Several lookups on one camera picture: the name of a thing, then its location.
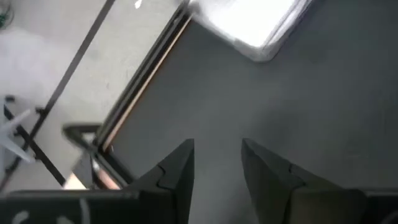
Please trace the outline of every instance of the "gray floor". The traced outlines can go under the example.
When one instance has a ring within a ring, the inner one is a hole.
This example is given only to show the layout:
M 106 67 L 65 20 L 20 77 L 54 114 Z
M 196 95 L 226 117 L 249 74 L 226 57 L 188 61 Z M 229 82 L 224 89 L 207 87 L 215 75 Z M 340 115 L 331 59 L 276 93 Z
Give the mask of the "gray floor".
M 0 95 L 18 113 L 44 106 L 76 54 L 104 0 L 14 0 L 14 21 L 0 32 Z M 101 122 L 176 9 L 173 1 L 117 0 L 36 141 L 64 177 L 81 152 L 61 135 L 67 122 Z M 24 123 L 30 131 L 37 117 Z M 24 164 L 6 190 L 59 189 L 41 163 Z
M 116 135 L 113 155 L 141 176 L 194 138 L 190 223 L 256 223 L 242 138 L 342 187 L 398 187 L 397 7 L 318 1 L 269 63 L 191 22 Z

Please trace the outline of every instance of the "wooden strip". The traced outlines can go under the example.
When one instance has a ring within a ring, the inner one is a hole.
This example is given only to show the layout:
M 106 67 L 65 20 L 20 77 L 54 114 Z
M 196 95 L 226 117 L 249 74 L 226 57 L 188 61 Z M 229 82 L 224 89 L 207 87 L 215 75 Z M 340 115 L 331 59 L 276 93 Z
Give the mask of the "wooden strip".
M 109 176 L 109 174 L 102 169 L 96 171 L 96 174 L 102 183 L 111 190 L 120 190 L 121 188 L 113 181 L 113 179 Z
M 65 184 L 63 185 L 64 190 L 87 190 L 86 187 L 80 182 L 79 178 L 75 174 L 71 174 Z
M 180 32 L 178 32 L 178 34 L 176 35 L 176 37 L 174 38 L 173 42 L 170 44 L 170 46 L 168 47 L 168 49 L 166 50 L 166 52 L 163 54 L 162 58 L 159 60 L 158 64 L 156 65 L 156 67 L 153 69 L 152 73 L 149 75 L 148 79 L 145 81 L 145 83 L 143 84 L 143 86 L 141 87 L 141 89 L 138 91 L 137 95 L 134 97 L 134 99 L 131 101 L 129 107 L 125 110 L 125 112 L 123 113 L 122 117 L 119 119 L 118 123 L 115 125 L 115 127 L 112 129 L 111 133 L 109 134 L 108 138 L 106 139 L 104 146 L 103 146 L 103 150 L 105 151 L 109 145 L 112 143 L 112 140 L 114 139 L 115 135 L 118 133 L 118 131 L 120 130 L 120 127 L 122 126 L 122 124 L 124 123 L 124 121 L 126 120 L 126 118 L 128 117 L 128 115 L 130 114 L 131 110 L 133 109 L 133 107 L 136 105 L 136 103 L 138 102 L 139 98 L 141 97 L 142 93 L 144 92 L 144 90 L 147 88 L 147 85 L 149 84 L 149 82 L 152 80 L 153 76 L 155 75 L 155 73 L 157 72 L 157 70 L 159 69 L 159 67 L 162 65 L 164 59 L 166 58 L 166 56 L 169 54 L 169 52 L 171 51 L 171 49 L 173 48 L 174 44 L 177 42 L 178 38 L 181 36 L 182 32 L 185 30 L 185 28 L 187 27 L 188 23 L 191 21 L 190 17 L 183 25 L 183 27 L 181 28 Z

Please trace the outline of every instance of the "gray carpet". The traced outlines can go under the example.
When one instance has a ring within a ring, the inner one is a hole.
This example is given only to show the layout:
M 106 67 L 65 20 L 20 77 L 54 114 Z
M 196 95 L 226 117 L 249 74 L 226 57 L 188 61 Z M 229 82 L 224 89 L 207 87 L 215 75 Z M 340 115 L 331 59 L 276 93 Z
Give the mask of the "gray carpet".
M 343 187 L 398 187 L 398 1 L 316 2 L 254 63 L 191 22 L 114 140 L 140 176 L 195 138 L 190 223 L 256 223 L 242 138 Z

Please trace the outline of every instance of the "white light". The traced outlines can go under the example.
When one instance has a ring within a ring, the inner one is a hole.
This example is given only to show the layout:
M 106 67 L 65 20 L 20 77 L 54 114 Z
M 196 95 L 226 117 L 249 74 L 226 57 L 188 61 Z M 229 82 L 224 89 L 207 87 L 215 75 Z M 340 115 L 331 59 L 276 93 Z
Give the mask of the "white light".
M 141 3 L 142 3 L 142 0 L 137 0 L 136 3 L 134 3 L 134 6 L 136 7 L 136 9 L 141 7 Z

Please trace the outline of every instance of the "tiled floor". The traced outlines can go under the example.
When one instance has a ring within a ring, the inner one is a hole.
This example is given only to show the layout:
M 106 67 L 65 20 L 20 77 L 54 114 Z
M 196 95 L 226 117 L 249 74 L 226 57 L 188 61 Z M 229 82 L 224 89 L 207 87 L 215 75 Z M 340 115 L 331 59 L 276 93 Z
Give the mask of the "tiled floor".
M 104 4 L 104 0 L 15 0 L 16 16 L 0 32 L 0 94 L 19 96 L 18 108 L 45 105 Z M 117 0 L 66 89 L 36 136 L 67 177 L 81 152 L 62 136 L 67 122 L 102 122 L 177 5 Z M 24 123 L 30 131 L 37 118 Z M 41 164 L 21 163 L 7 191 L 59 189 Z

